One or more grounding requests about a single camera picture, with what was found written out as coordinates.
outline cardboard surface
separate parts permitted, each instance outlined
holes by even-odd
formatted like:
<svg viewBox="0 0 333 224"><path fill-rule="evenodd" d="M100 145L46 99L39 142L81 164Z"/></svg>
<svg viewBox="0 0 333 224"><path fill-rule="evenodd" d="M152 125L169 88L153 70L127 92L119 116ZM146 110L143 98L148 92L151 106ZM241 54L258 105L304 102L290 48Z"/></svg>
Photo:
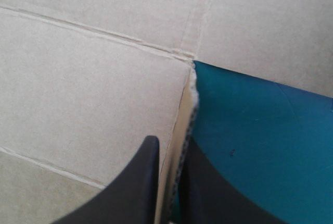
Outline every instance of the cardboard surface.
<svg viewBox="0 0 333 224"><path fill-rule="evenodd" d="M97 27L139 42L180 48L196 0L0 0L0 3Z"/></svg>
<svg viewBox="0 0 333 224"><path fill-rule="evenodd" d="M211 0L198 60L333 96L333 0Z"/></svg>
<svg viewBox="0 0 333 224"><path fill-rule="evenodd" d="M46 224L99 189L0 152L0 222Z"/></svg>
<svg viewBox="0 0 333 224"><path fill-rule="evenodd" d="M146 135L161 163L189 65L0 11L0 146L108 184Z"/></svg>

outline torn cardboard edge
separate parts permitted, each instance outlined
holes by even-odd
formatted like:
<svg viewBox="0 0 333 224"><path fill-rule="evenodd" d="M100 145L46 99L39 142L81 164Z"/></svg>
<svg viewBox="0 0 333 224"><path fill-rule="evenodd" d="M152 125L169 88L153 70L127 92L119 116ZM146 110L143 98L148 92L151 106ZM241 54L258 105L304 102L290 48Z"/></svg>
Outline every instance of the torn cardboard edge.
<svg viewBox="0 0 333 224"><path fill-rule="evenodd" d="M180 100L177 119L160 173L155 223L168 223L177 192L189 137L198 107L196 73L191 68Z"/></svg>

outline black plastic piece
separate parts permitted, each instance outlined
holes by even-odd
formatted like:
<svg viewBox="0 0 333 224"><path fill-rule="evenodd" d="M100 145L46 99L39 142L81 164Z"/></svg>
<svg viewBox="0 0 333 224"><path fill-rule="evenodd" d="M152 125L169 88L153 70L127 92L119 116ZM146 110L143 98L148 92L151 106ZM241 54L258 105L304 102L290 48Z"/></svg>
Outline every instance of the black plastic piece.
<svg viewBox="0 0 333 224"><path fill-rule="evenodd" d="M182 224L281 224L238 192L192 139L179 184Z"/></svg>
<svg viewBox="0 0 333 224"><path fill-rule="evenodd" d="M158 175L159 141L147 136L110 185L54 224L153 224Z"/></svg>

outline corrugated cardboard edge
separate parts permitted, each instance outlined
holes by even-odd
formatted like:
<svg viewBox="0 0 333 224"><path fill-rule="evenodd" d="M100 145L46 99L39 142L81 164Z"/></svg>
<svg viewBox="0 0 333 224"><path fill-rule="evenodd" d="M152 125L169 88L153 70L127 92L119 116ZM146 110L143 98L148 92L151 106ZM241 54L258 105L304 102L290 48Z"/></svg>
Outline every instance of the corrugated cardboard edge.
<svg viewBox="0 0 333 224"><path fill-rule="evenodd" d="M196 90L196 78L195 71L191 68L182 93L177 119L161 170L155 215L156 224L168 223L168 217L171 214L197 111L198 93Z"/></svg>

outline dark stain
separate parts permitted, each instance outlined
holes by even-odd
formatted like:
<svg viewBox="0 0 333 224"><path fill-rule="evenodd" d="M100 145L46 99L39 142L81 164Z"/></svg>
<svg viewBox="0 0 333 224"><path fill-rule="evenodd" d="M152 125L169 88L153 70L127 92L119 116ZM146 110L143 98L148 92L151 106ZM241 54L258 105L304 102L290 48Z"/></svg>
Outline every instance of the dark stain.
<svg viewBox="0 0 333 224"><path fill-rule="evenodd" d="M231 150L231 151L230 151L230 157L233 157L233 156L234 156L235 151L236 151L236 150Z"/></svg>

